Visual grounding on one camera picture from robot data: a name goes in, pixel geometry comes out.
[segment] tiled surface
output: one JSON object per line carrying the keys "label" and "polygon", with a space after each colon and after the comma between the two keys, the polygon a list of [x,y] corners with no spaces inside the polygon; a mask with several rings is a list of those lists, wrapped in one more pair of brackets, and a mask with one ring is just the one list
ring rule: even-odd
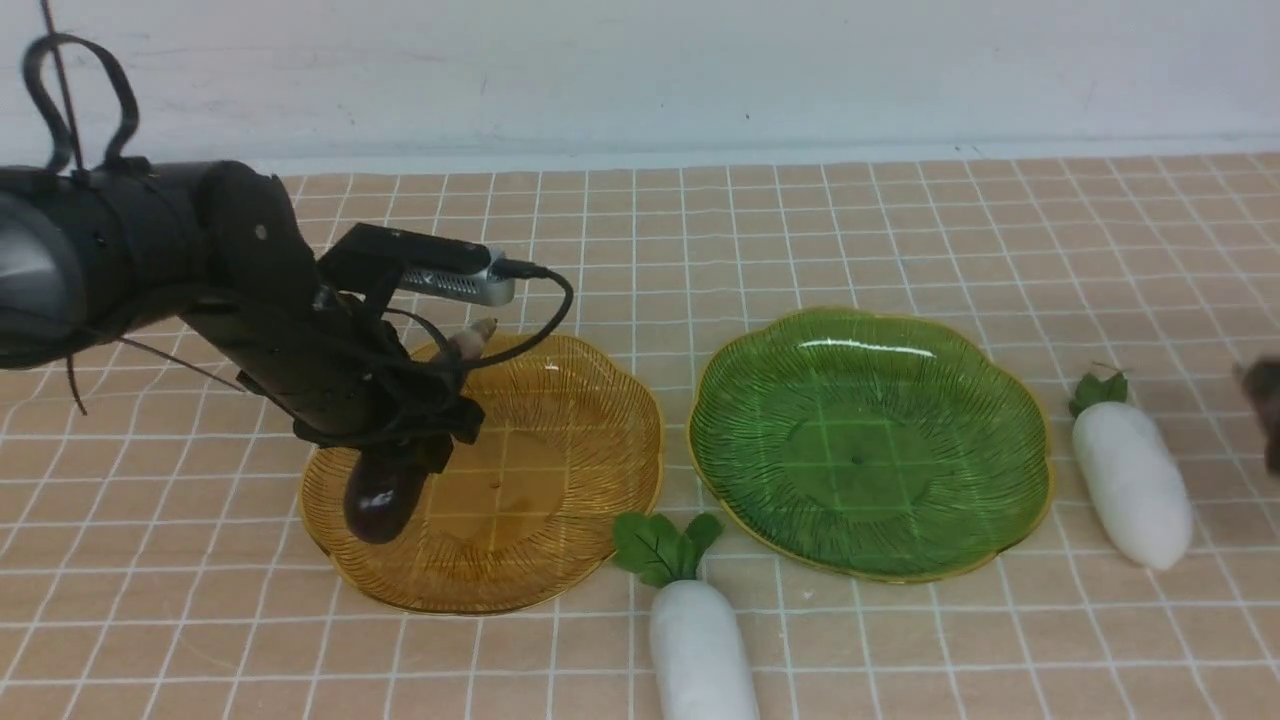
{"label": "tiled surface", "polygon": [[[680,427],[696,372],[797,306],[938,318],[1042,396],[1055,511],[978,573],[897,588],[741,536],[714,548],[709,579],[741,612],[765,720],[1280,707],[1280,480],[1229,379],[1233,360],[1280,351],[1280,156],[291,184],[316,246],[371,219],[566,272],[581,296],[564,329],[666,409],[662,507],[678,518],[707,506]],[[554,292],[529,286],[499,316],[532,328]],[[416,306],[443,324],[466,314]],[[232,374],[174,323],[146,334]],[[1092,361],[1130,369],[1183,462],[1198,536],[1167,574],[1108,548],[1069,459],[1066,387]],[[0,375],[0,717],[658,717],[652,596],[618,571],[483,621],[383,610],[305,538],[307,447],[283,414],[125,347],[78,365],[87,418],[59,369]]]}

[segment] radish leaf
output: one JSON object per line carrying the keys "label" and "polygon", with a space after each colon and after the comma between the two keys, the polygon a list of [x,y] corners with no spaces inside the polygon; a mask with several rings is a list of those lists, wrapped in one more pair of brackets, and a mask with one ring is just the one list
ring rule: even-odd
{"label": "radish leaf", "polygon": [[613,564],[655,588],[677,580],[696,580],[698,564],[723,527],[703,514],[682,533],[664,515],[618,515],[613,521]]}
{"label": "radish leaf", "polygon": [[1071,418],[1079,418],[1093,405],[1100,402],[1125,402],[1129,398],[1129,380],[1124,373],[1115,373],[1106,380],[1093,373],[1085,373],[1075,386],[1075,396],[1068,402]]}
{"label": "radish leaf", "polygon": [[703,512],[701,515],[694,518],[689,521],[689,527],[685,528],[685,534],[689,539],[694,541],[694,548],[698,550],[698,560],[703,559],[703,555],[710,548],[721,533],[724,532],[724,525],[718,518],[710,512]]}

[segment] white radish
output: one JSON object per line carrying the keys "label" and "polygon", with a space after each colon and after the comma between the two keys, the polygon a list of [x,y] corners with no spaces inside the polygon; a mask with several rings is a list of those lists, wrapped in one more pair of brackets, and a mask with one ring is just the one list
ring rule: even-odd
{"label": "white radish", "polygon": [[662,515],[637,512],[620,516],[613,527],[614,564],[659,588],[649,653],[664,720],[760,720],[733,607],[698,579],[698,562],[722,530],[709,514],[684,533]]}
{"label": "white radish", "polygon": [[1167,570],[1192,543],[1194,515],[1178,462],[1156,423],[1126,405],[1123,373],[1092,373],[1071,401],[1071,445],[1098,520],[1129,560]]}

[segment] yellow plate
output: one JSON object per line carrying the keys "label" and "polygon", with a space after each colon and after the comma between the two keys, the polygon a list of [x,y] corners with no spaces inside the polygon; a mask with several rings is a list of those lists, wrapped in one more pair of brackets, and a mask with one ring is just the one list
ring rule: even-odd
{"label": "yellow plate", "polygon": [[[525,336],[495,336],[488,354]],[[425,360],[436,347],[419,350]],[[474,446],[454,443],[428,479],[404,533],[374,546],[343,521],[356,454],[316,451],[302,521],[338,573],[369,597],[413,612],[492,615],[550,600],[613,555],[613,518],[653,510],[663,420],[653,395],[605,354],[553,334],[467,377],[485,410]]]}

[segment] green plate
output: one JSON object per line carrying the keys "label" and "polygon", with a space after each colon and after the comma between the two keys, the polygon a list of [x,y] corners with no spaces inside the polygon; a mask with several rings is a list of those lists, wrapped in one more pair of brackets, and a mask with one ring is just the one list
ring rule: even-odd
{"label": "green plate", "polygon": [[959,575],[1048,511],[1044,413],[955,331],[803,310],[703,372],[689,445],[760,542],[805,564],[909,583]]}

